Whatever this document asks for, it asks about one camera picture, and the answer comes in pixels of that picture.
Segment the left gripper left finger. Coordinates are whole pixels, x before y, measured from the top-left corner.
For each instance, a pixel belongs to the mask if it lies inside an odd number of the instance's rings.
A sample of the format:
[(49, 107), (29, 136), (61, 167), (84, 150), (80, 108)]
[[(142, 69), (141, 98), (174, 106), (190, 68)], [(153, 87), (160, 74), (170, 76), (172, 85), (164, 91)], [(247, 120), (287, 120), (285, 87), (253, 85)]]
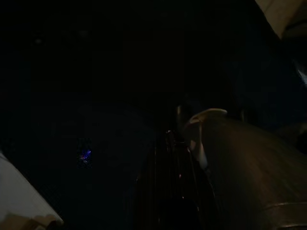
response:
[(182, 200), (181, 138), (167, 130), (157, 136), (136, 180), (134, 229), (178, 230)]

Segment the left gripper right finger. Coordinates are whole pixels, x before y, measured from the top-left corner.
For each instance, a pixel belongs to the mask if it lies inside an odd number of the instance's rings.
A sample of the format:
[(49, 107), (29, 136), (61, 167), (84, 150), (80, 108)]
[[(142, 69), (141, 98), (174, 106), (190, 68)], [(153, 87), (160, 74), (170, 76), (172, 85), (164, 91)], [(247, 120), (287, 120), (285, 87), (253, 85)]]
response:
[(189, 230), (216, 230), (218, 217), (211, 185), (184, 142), (174, 146), (176, 196), (184, 206), (180, 217)]

